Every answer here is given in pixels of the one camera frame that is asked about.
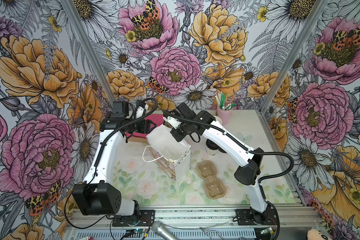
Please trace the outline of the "white paper coffee cup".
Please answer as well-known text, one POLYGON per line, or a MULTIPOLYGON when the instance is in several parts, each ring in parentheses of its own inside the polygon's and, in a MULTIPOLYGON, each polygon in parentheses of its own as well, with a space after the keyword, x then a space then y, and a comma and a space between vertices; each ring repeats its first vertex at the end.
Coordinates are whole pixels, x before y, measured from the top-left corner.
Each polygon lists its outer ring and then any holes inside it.
POLYGON ((213 141, 207 139, 206 140, 206 152, 210 156, 215 156, 219 151, 219 146, 215 144, 213 141))

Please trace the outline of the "cartoon animal gift bag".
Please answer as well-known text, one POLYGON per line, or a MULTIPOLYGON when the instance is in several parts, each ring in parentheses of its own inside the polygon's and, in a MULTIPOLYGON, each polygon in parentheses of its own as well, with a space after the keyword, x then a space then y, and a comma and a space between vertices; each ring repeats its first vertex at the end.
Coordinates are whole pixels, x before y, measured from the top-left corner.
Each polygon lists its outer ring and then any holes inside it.
POLYGON ((142 159, 155 163, 174 182, 184 177, 191 165, 191 145, 185 140, 177 142, 170 128, 165 125, 156 127, 146 136, 142 159))

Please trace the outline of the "pulp cup carrier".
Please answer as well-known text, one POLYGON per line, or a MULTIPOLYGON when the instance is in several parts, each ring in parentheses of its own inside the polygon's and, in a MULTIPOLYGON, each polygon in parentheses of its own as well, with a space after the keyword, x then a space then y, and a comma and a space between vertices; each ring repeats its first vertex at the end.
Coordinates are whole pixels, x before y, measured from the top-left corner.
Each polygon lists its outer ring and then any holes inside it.
POLYGON ((225 196, 226 187, 223 181, 217 177, 218 171, 213 162, 203 161, 198 163, 197 171, 205 181, 204 189, 210 199, 216 200, 225 196))

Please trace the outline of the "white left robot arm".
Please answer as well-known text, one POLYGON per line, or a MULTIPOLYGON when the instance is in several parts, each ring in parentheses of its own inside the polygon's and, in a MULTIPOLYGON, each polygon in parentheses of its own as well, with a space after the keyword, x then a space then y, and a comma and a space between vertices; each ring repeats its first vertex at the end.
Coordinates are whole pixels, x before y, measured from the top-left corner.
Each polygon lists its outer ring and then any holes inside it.
POLYGON ((129 226, 139 224, 139 203, 124 199, 111 181, 119 145, 133 133, 149 134, 157 125, 148 116, 157 107, 158 101, 154 98, 144 99, 136 106, 125 101, 113 102, 112 111, 100 124, 99 144, 90 170, 69 194, 82 215, 120 219, 129 226))

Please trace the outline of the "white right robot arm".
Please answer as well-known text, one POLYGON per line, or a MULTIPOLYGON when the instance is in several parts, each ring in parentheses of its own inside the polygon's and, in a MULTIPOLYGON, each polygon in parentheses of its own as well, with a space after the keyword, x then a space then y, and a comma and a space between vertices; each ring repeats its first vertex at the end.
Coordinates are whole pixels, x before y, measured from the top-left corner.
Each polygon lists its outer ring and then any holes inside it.
POLYGON ((277 210, 267 201, 261 182, 287 175, 294 167, 294 159, 283 152, 264 152, 244 144, 227 131, 216 118, 207 111, 196 114, 186 104, 178 105, 174 110, 163 110, 164 121, 172 126, 173 138, 180 142, 186 136, 196 133, 212 141, 220 149, 233 157, 239 164, 234 173, 235 179, 246 186, 250 197, 250 210, 247 218, 256 224, 263 224, 268 216, 276 215, 277 210), (283 156, 290 160, 286 170, 281 173, 260 177, 260 166, 264 156, 283 156))

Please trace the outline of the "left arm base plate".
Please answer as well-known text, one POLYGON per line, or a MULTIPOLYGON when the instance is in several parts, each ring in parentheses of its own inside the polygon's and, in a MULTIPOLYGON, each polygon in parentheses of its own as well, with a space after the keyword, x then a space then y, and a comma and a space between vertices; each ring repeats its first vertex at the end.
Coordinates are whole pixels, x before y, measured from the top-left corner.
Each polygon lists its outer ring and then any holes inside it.
POLYGON ((151 227, 155 221, 155 210, 140 210, 139 214, 132 216, 115 217, 112 227, 151 227))

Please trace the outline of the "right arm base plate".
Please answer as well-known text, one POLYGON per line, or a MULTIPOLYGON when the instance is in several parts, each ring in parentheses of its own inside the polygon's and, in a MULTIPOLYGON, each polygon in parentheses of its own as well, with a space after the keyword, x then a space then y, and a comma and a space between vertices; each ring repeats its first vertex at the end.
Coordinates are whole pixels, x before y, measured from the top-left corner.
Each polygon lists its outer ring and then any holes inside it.
POLYGON ((277 224, 276 217, 272 208, 266 209, 263 213, 253 209, 236 209, 232 221, 239 226, 268 226, 277 224))

